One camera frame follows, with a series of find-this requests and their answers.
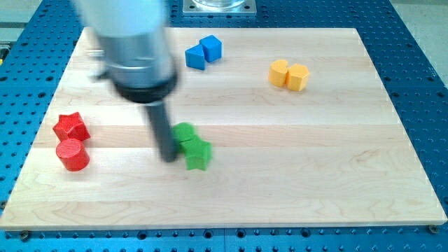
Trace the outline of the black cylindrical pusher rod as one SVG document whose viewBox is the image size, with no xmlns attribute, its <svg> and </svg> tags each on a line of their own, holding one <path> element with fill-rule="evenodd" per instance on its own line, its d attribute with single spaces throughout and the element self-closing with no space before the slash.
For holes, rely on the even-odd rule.
<svg viewBox="0 0 448 252">
<path fill-rule="evenodd" d="M 178 144 L 169 124 L 165 103 L 163 101 L 148 103 L 145 105 L 145 110 L 162 160 L 164 162 L 175 161 Z"/>
</svg>

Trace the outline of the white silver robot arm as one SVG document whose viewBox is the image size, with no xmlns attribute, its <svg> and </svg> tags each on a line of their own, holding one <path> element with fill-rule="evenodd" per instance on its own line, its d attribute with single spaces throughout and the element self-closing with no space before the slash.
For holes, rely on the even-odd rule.
<svg viewBox="0 0 448 252">
<path fill-rule="evenodd" d="M 164 99 L 177 84 L 162 0 L 74 0 L 104 52 L 106 75 L 125 99 L 143 104 L 163 161 L 178 153 Z"/>
</svg>

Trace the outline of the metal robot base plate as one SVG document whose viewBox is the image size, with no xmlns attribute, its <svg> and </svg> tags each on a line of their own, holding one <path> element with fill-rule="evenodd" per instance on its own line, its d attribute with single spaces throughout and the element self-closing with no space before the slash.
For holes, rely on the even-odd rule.
<svg viewBox="0 0 448 252">
<path fill-rule="evenodd" d="M 256 0 L 183 0 L 183 16 L 255 16 Z"/>
</svg>

